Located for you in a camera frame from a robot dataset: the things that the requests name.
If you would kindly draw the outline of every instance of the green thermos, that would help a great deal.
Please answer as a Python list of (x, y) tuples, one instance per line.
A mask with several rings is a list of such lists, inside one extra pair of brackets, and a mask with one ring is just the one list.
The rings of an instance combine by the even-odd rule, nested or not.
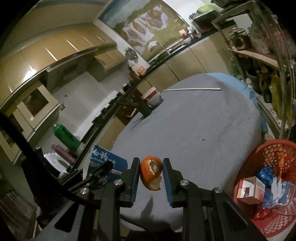
[(63, 125), (54, 125), (54, 135), (76, 155), (79, 155), (84, 147), (84, 144), (72, 135), (72, 133)]

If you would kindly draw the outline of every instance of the red and white bowl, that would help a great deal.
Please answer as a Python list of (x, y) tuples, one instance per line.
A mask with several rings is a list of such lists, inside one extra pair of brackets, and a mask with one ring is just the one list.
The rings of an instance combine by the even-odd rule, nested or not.
[(160, 93), (155, 87), (148, 90), (141, 98), (151, 106), (158, 106), (161, 103)]

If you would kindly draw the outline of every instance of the red plastic basket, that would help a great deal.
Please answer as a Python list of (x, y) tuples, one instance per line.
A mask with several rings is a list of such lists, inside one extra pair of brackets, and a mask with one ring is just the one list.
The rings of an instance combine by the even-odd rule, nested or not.
[(241, 179), (255, 176), (262, 167), (270, 166), (274, 169), (280, 160), (277, 156), (278, 152), (284, 153), (285, 164), (282, 178), (296, 184), (296, 144), (288, 140), (273, 140), (259, 146), (249, 155), (237, 175), (234, 188), (233, 201), (249, 216), (266, 238), (281, 233), (295, 220), (296, 197), (290, 205), (286, 206), (285, 214), (272, 211), (263, 220), (253, 220), (257, 205), (249, 205), (240, 201), (237, 199), (237, 192)]

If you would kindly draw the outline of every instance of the small dark debris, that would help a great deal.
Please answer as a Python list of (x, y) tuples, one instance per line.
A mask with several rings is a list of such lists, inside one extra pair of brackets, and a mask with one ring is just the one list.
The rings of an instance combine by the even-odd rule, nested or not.
[(66, 107), (64, 106), (64, 104), (61, 104), (61, 111), (63, 111)]

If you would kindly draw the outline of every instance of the microwave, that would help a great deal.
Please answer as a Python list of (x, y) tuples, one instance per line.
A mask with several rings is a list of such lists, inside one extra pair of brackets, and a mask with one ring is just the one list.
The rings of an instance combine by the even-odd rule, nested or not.
[(220, 13), (213, 9), (206, 13), (193, 13), (189, 16), (189, 19), (200, 33), (204, 33), (214, 28), (211, 22), (219, 16)]

